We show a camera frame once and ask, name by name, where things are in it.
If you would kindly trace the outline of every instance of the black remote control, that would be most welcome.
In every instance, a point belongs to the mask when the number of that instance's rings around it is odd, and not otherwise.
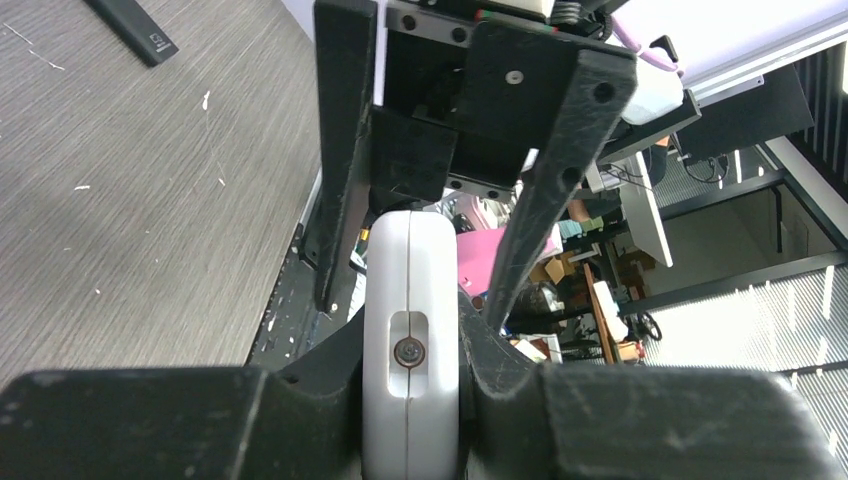
[[[155,67],[179,51],[135,0],[85,0],[141,60]]]

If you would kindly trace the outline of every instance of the wood grain laminate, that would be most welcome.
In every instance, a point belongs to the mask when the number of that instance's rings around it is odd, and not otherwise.
[[[153,69],[82,0],[0,0],[0,386],[244,362],[317,171],[279,0],[139,3],[180,48]]]

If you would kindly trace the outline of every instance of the bolt head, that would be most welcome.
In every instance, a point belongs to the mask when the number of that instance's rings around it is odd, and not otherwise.
[[[524,74],[520,70],[512,70],[506,74],[506,83],[518,85],[524,81]]]
[[[424,355],[424,345],[418,339],[406,337],[395,345],[395,360],[406,368],[421,365]]]

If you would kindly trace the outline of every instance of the person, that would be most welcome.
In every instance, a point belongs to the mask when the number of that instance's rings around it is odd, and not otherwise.
[[[669,137],[665,137],[650,148],[642,152],[645,158],[645,167],[648,169],[648,178],[651,180],[651,186],[656,186],[665,178],[665,172],[668,159],[668,143]],[[629,180],[627,173],[623,170],[612,170],[615,174],[623,178],[622,181]],[[598,198],[593,199],[573,199],[568,204],[566,215],[563,220],[574,220],[575,222],[588,222],[593,218],[602,217],[608,213],[614,212],[621,208],[621,199],[618,196],[618,190],[607,190],[601,192]]]

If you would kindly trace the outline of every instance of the pink object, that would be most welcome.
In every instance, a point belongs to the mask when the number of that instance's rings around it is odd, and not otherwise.
[[[506,227],[480,230],[456,236],[456,254],[459,267],[459,285],[469,295],[476,296],[489,291],[495,257]],[[548,237],[542,258],[562,249],[554,236]]]

